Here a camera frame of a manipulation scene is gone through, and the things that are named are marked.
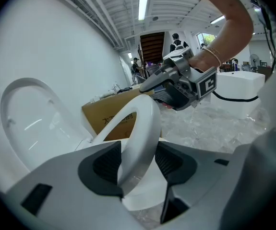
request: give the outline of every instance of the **fluorescent light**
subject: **fluorescent light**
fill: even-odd
[[[139,16],[138,20],[142,21],[145,18],[147,0],[139,0]]]
[[[225,19],[224,15],[222,15],[221,17],[215,19],[214,21],[211,21],[211,24],[217,23],[218,21],[221,21],[223,19]]]

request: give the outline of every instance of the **toilet seat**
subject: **toilet seat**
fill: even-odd
[[[124,165],[127,171],[139,165],[139,159],[144,161],[144,168],[141,166],[134,173],[123,173],[119,182],[126,185],[123,187],[126,195],[123,198],[124,205],[128,210],[140,210],[164,201],[167,182],[153,158],[154,155],[150,157],[156,149],[154,140],[158,141],[160,133],[160,121],[154,125],[154,120],[160,120],[159,109],[158,112],[154,110],[158,106],[149,96],[140,95],[136,98],[138,100],[135,100],[136,102],[132,100],[131,105],[128,103],[129,105],[114,117],[92,143],[92,135],[74,121],[71,113],[53,90],[44,82],[34,78],[21,78],[9,84],[1,97],[0,117],[12,149],[28,171],[32,171],[50,158],[102,143],[119,121],[126,115],[137,112],[133,136],[122,147],[122,150],[125,150],[122,158],[123,161],[131,160]],[[143,99],[148,100],[148,104],[137,108],[138,104],[143,103]],[[153,102],[151,111],[147,114],[146,106],[151,102]],[[153,116],[152,121],[148,122],[147,120],[154,114],[156,115]],[[143,125],[145,122],[148,122],[147,126],[152,124],[153,126],[147,128]],[[142,153],[136,153],[135,155],[140,158],[134,160],[135,156],[131,156],[129,152],[132,146],[138,144],[139,149],[142,149],[149,142],[152,143],[152,150],[144,156]],[[138,178],[132,183],[135,175],[138,175]]]

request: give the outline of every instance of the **person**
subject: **person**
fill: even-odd
[[[132,65],[132,81],[135,83],[135,77],[136,75],[141,76],[140,70],[142,69],[141,67],[138,66],[137,61],[138,58],[133,58],[133,65]]]
[[[226,22],[218,36],[207,47],[188,59],[192,68],[201,71],[219,67],[223,62],[233,58],[247,46],[253,33],[252,20],[240,0],[209,1],[220,10]]]
[[[185,41],[180,40],[180,36],[177,33],[172,35],[174,43],[170,46],[170,52],[178,49],[183,49],[189,47],[189,45]]]

